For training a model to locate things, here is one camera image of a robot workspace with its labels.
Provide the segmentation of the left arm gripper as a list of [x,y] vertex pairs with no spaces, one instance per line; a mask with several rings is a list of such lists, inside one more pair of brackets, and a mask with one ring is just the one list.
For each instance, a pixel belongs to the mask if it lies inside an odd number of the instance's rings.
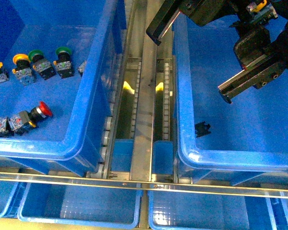
[[166,0],[146,29],[146,34],[156,45],[172,26],[179,14],[186,15],[198,26],[234,15],[238,12],[238,0]]

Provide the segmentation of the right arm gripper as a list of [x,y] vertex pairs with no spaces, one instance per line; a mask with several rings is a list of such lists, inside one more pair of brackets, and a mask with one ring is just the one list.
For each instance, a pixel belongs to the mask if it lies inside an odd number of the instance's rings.
[[242,71],[218,86],[226,103],[250,87],[260,89],[288,69],[288,21],[275,41],[259,25],[241,37],[234,46]]

